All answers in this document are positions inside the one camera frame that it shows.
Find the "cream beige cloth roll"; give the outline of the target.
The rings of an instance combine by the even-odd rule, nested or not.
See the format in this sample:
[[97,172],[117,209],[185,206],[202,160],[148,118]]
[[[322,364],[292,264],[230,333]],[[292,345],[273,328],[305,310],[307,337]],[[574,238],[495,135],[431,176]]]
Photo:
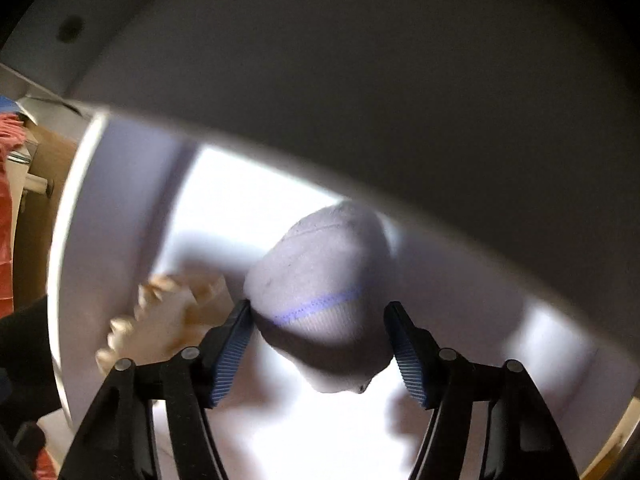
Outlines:
[[110,321],[106,346],[96,365],[106,375],[121,359],[138,365],[163,362],[200,344],[213,327],[224,324],[233,301],[224,274],[155,274],[138,286],[130,315]]

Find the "lavender sock with stripe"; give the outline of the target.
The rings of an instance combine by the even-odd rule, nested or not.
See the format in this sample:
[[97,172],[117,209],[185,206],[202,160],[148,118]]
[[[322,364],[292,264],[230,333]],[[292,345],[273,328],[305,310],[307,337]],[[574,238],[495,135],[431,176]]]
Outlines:
[[314,390],[362,393],[392,358],[383,311],[396,278],[380,218],[344,200],[292,226],[243,290],[265,341]]

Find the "white drawer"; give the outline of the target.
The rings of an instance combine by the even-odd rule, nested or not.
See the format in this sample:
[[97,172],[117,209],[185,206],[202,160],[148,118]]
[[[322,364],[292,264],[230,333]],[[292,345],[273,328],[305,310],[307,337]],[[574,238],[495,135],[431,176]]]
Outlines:
[[567,316],[435,235],[174,128],[99,113],[62,193],[49,261],[56,384],[78,427],[105,374],[111,322],[155,274],[214,282],[259,316],[213,414],[236,478],[403,479],[428,416],[396,366],[354,393],[305,364],[307,344],[351,344],[400,300],[441,344],[487,364],[520,360],[579,470],[625,440],[639,370]]

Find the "red fabric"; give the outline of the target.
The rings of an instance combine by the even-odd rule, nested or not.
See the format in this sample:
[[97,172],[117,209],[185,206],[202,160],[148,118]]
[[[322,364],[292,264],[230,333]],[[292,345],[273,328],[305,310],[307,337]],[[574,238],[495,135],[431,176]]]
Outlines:
[[17,114],[1,114],[1,159],[0,159],[0,316],[13,312],[12,278],[12,210],[13,200],[6,160],[16,148],[20,148],[26,139],[23,123]]

